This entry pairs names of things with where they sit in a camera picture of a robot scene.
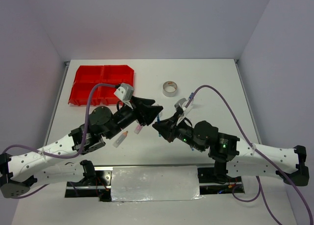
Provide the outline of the teal ink pen refill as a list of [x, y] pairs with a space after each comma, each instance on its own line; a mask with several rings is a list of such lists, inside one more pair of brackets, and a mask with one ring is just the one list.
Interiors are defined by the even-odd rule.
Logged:
[[161, 120], [160, 120], [160, 114], [157, 115], [157, 123], [160, 124]]

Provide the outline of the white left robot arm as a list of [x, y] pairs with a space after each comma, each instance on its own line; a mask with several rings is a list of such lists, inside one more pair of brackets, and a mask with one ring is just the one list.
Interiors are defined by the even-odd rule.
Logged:
[[12, 156], [7, 152], [0, 155], [0, 191], [5, 198], [25, 198], [30, 189], [61, 181], [91, 185], [97, 178], [91, 161], [70, 161], [96, 151], [103, 146], [103, 139], [112, 139], [123, 129], [138, 122], [150, 125], [162, 111], [152, 99], [132, 97], [131, 105], [123, 104], [116, 112], [108, 107], [97, 107], [88, 121], [73, 129], [61, 139], [40, 149]]

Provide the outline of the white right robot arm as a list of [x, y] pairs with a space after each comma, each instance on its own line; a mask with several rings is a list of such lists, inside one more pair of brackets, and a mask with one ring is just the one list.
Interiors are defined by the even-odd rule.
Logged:
[[268, 176], [280, 178], [286, 184], [293, 182], [299, 187], [308, 185], [310, 176], [305, 165], [305, 147], [251, 146], [242, 138], [219, 132], [205, 120], [191, 127], [189, 120], [179, 122], [178, 119], [175, 114], [155, 122], [153, 128], [168, 142], [180, 140], [192, 149], [207, 151], [214, 165], [201, 170], [204, 178], [223, 183], [242, 176]]

